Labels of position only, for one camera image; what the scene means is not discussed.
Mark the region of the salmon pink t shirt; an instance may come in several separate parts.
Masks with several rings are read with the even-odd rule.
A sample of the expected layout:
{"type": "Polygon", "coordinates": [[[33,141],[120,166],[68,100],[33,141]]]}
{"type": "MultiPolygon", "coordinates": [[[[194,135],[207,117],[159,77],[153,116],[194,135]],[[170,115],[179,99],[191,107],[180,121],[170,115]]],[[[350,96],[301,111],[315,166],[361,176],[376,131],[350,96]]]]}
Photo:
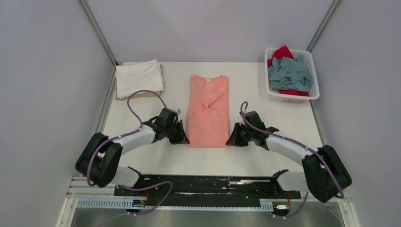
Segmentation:
{"type": "Polygon", "coordinates": [[[222,148],[230,136],[228,77],[192,75],[186,118],[191,148],[222,148]]]}

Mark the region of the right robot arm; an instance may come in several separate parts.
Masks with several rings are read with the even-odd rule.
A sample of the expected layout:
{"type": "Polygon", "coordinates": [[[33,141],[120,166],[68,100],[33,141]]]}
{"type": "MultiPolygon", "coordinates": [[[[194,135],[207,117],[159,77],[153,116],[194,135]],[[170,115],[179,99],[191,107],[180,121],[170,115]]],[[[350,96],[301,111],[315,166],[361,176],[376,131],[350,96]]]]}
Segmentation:
{"type": "Polygon", "coordinates": [[[298,191],[308,192],[320,202],[333,197],[344,198],[344,189],[352,184],[352,178],[332,146],[309,147],[275,127],[266,127],[255,111],[242,118],[244,122],[235,124],[226,141],[228,146],[246,147],[253,142],[289,158],[303,169],[301,172],[283,170],[276,173],[275,181],[270,184],[272,195],[280,198],[288,191],[298,191]]]}

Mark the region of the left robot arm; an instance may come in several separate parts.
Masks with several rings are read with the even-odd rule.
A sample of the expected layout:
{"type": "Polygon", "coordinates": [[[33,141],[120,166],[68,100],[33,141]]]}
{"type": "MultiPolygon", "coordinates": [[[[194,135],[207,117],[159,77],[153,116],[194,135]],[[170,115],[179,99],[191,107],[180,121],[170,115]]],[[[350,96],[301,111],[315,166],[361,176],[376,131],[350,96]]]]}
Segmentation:
{"type": "Polygon", "coordinates": [[[132,132],[114,137],[95,133],[76,161],[75,169],[87,177],[90,184],[125,186],[132,195],[141,195],[145,189],[143,176],[131,167],[121,166],[121,156],[163,139],[168,139],[172,145],[190,143],[178,113],[169,108],[163,108],[158,116],[143,122],[132,132]]]}

